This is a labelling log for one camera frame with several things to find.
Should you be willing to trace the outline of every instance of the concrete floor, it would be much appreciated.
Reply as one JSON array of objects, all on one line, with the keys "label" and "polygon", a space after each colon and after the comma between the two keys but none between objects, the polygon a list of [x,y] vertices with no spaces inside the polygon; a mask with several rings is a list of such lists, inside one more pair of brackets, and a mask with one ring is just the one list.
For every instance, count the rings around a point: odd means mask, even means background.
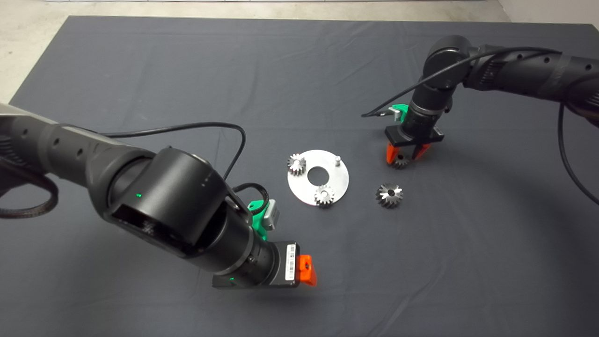
[{"label": "concrete floor", "polygon": [[413,2],[46,2],[0,0],[0,102],[7,103],[69,15],[393,21],[510,19],[497,0]]}]

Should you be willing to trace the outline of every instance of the green bracket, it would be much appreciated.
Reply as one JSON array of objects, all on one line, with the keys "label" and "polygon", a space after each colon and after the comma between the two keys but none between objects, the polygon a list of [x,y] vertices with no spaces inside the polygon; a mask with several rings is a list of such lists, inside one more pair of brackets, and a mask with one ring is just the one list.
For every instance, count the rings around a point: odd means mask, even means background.
[{"label": "green bracket", "polygon": [[400,123],[404,122],[404,119],[406,118],[406,113],[408,112],[408,107],[409,107],[409,105],[407,105],[407,104],[394,104],[391,106],[392,109],[398,110],[399,112],[401,112],[401,116],[399,116],[398,113],[395,114],[396,122],[400,122]]},{"label": "green bracket", "polygon": [[[254,200],[254,201],[250,202],[250,204],[247,208],[250,211],[253,211],[255,209],[259,209],[260,207],[262,207],[263,203],[264,203],[264,200]],[[264,227],[262,226],[262,220],[264,219],[264,213],[266,213],[266,209],[268,209],[268,204],[266,207],[264,207],[262,212],[252,216],[252,228],[254,229],[254,231],[256,231],[256,233],[258,233],[258,235],[260,235],[260,237],[264,241],[266,241],[268,238],[266,229],[264,229]]]}]

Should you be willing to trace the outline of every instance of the black cable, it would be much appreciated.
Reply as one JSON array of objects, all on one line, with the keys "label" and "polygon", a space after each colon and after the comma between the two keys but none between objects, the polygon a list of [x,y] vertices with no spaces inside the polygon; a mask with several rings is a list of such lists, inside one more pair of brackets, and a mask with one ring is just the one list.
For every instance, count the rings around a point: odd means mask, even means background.
[{"label": "black cable", "polygon": [[233,166],[235,166],[235,163],[239,159],[239,156],[241,155],[243,148],[246,145],[246,132],[245,132],[245,130],[243,130],[243,128],[241,126],[239,126],[237,124],[224,123],[224,122],[198,122],[198,123],[172,125],[170,127],[163,127],[163,128],[122,132],[122,133],[101,133],[101,135],[110,137],[110,138],[131,138],[131,137],[150,136],[153,134],[169,133],[169,132],[173,132],[173,131],[181,131],[181,130],[196,129],[196,128],[235,129],[235,130],[239,131],[239,133],[241,134],[241,143],[239,145],[239,149],[237,150],[237,153],[233,157],[233,160],[231,160],[231,163],[229,164],[229,167],[226,169],[225,174],[223,174],[223,179],[226,180],[226,178],[229,176],[229,173],[233,169]]},{"label": "black cable", "polygon": [[381,105],[377,106],[376,108],[372,109],[372,111],[368,112],[368,113],[364,113],[362,114],[362,117],[371,117],[371,116],[386,116],[386,115],[390,115],[387,114],[387,112],[385,112],[385,114],[382,115],[382,112],[380,112],[379,110],[386,107],[387,105],[389,105],[389,103],[395,101],[396,99],[398,99],[399,97],[402,97],[403,95],[407,94],[408,92],[418,88],[419,86],[425,84],[426,82],[434,79],[435,77],[450,71],[456,67],[459,67],[462,64],[466,64],[466,63],[470,63],[472,61],[487,57],[487,56],[492,56],[492,55],[497,55],[497,54],[502,54],[502,53],[508,53],[508,52],[543,52],[543,53],[557,53],[557,54],[561,54],[561,52],[557,51],[557,50],[553,50],[553,49],[547,49],[547,48],[538,48],[538,47],[509,47],[509,48],[501,48],[501,49],[497,49],[497,50],[493,50],[490,52],[485,52],[482,54],[478,54],[478,55],[474,55],[474,56],[470,56],[469,58],[465,58],[459,62],[456,62],[446,68],[443,68],[441,70],[439,70],[438,72],[430,75],[429,77],[418,81],[415,85],[408,87],[407,89],[403,90],[402,92],[400,92],[399,94],[391,97],[390,99],[386,100],[384,103],[382,103]]},{"label": "black cable", "polygon": [[24,209],[6,209],[0,208],[0,218],[2,219],[20,219],[33,218],[50,212],[58,204],[58,187],[48,177],[29,168],[15,165],[9,161],[0,159],[0,169],[9,174],[13,174],[27,183],[31,183],[50,193],[50,198],[38,206]]},{"label": "black cable", "polygon": [[242,183],[239,186],[233,187],[232,190],[233,190],[233,192],[237,193],[237,192],[243,191],[244,189],[248,189],[248,188],[254,188],[258,192],[260,192],[260,194],[262,194],[262,200],[264,201],[262,203],[262,206],[260,206],[259,208],[252,211],[252,215],[259,214],[266,208],[266,206],[268,204],[268,199],[269,199],[268,191],[266,190],[266,188],[264,188],[264,186],[260,185],[259,183],[255,183],[255,182]]},{"label": "black cable", "polygon": [[[570,162],[568,161],[568,158],[566,157],[565,146],[564,146],[564,109],[565,109],[565,104],[560,103],[559,104],[559,114],[558,114],[558,144],[559,144],[559,154],[561,155],[562,163],[564,163],[564,168],[565,168],[566,172],[568,173],[568,175],[570,176],[572,181],[576,184],[576,186],[578,186],[578,188],[587,197],[589,197],[589,199],[591,199],[594,203],[599,205],[599,199],[596,196],[594,196],[593,193],[591,193],[588,189],[586,189],[586,187],[584,185],[582,185],[580,180],[578,180],[578,177],[576,176],[576,174],[574,174],[572,167],[570,167]],[[578,115],[576,109],[574,109],[572,106],[568,105],[568,109],[572,110],[573,113]]]}]

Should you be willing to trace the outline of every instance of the spur gear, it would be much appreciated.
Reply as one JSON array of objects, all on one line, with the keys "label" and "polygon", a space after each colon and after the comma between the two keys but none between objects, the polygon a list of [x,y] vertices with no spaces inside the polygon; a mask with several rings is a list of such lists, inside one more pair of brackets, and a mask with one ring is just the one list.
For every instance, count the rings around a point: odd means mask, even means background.
[{"label": "spur gear", "polygon": [[287,169],[294,176],[302,175],[305,172],[305,158],[299,154],[289,156]]},{"label": "spur gear", "polygon": [[390,166],[396,170],[401,170],[404,167],[406,167],[406,165],[409,163],[410,163],[410,159],[408,157],[404,156],[403,154],[399,153],[399,154],[397,154],[397,156],[395,156],[395,160],[393,160],[393,162],[390,164]]},{"label": "spur gear", "polygon": [[314,193],[314,201],[320,207],[327,207],[333,204],[335,200],[335,192],[330,186],[321,185],[316,188]]},{"label": "spur gear", "polygon": [[397,207],[403,198],[404,193],[399,185],[385,183],[376,192],[376,199],[379,204],[386,208]]}]

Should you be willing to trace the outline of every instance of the center hole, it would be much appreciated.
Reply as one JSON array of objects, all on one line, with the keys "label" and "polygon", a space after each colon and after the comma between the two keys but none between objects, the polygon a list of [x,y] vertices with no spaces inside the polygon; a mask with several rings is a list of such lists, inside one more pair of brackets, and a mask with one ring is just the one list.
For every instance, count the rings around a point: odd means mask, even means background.
[{"label": "center hole", "polygon": [[322,167],[314,167],[308,172],[308,180],[314,186],[321,186],[329,182],[329,174]]}]

